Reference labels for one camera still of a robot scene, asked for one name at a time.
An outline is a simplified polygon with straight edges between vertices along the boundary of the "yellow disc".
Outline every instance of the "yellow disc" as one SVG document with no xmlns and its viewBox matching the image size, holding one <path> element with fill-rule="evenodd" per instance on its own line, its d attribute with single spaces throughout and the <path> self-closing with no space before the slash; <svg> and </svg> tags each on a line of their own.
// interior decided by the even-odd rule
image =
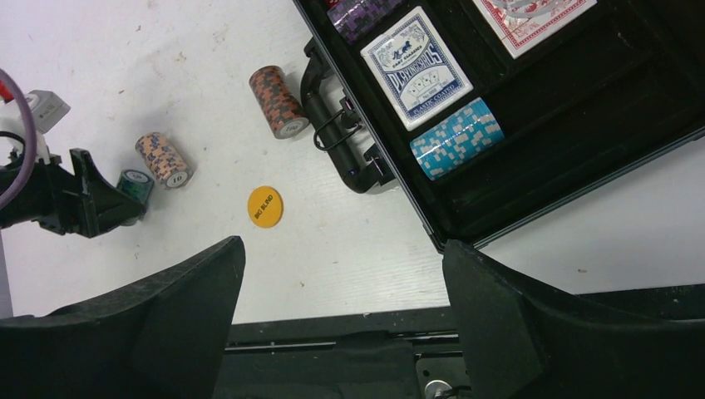
<svg viewBox="0 0 705 399">
<path fill-rule="evenodd" d="M 284 204 L 277 190 L 259 187 L 249 196 L 247 213 L 252 222 L 263 229 L 274 227 L 282 219 Z"/>
</svg>

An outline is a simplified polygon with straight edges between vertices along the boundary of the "poker chip case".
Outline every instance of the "poker chip case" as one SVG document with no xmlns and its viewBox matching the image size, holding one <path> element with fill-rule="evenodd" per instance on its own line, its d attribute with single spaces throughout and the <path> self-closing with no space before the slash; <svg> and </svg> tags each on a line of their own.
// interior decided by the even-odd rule
<svg viewBox="0 0 705 399">
<path fill-rule="evenodd" d="M 324 0 L 293 0 L 434 245 L 476 246 L 705 134 L 705 2 L 597 0 L 520 57 L 480 0 L 407 0 L 348 44 Z M 408 131 L 360 51 L 421 6 L 473 90 Z M 504 140 L 432 180 L 410 143 L 481 98 Z"/>
</svg>

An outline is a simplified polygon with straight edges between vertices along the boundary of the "brown poker chip stack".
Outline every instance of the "brown poker chip stack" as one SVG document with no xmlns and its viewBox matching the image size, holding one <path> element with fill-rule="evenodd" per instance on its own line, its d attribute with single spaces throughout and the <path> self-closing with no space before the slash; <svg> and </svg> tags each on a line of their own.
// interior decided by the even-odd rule
<svg viewBox="0 0 705 399">
<path fill-rule="evenodd" d="M 193 175 L 191 167 L 162 133 L 143 135 L 135 143 L 135 150 L 142 155 L 155 180 L 167 190 L 185 186 Z"/>
<path fill-rule="evenodd" d="M 265 66 L 249 78 L 254 96 L 274 137 L 282 140 L 294 137 L 306 127 L 308 118 L 301 103 L 291 94 L 278 66 Z"/>
</svg>

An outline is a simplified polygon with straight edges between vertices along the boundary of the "white wooden surface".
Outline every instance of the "white wooden surface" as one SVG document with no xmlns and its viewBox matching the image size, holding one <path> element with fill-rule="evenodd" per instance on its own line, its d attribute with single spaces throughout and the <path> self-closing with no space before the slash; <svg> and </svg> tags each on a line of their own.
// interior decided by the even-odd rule
<svg viewBox="0 0 705 399">
<path fill-rule="evenodd" d="M 144 169 L 136 139 L 164 131 L 197 169 L 184 190 L 157 190 L 133 228 L 90 240 L 4 230 L 16 315 L 118 288 L 231 234 L 247 249 L 236 323 L 447 304 L 441 257 L 400 189 L 355 195 L 311 130 L 286 141 L 268 131 L 247 80 L 268 64 L 292 83 L 303 73 L 310 34 L 289 0 L 0 3 L 2 68 L 73 107 L 47 135 L 53 153 L 88 149 L 115 182 Z M 703 167 L 705 145 L 688 145 L 486 252 L 574 293 L 701 283 Z M 274 229 L 246 214 L 260 185 L 285 202 Z"/>
</svg>

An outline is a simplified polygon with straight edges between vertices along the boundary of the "blue poker chip stack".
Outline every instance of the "blue poker chip stack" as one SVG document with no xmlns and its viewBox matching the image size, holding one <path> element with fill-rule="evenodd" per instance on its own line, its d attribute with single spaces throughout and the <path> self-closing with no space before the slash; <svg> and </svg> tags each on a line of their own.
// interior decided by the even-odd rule
<svg viewBox="0 0 705 399">
<path fill-rule="evenodd" d="M 478 98 L 410 144 L 426 176 L 437 180 L 505 139 L 490 108 Z"/>
</svg>

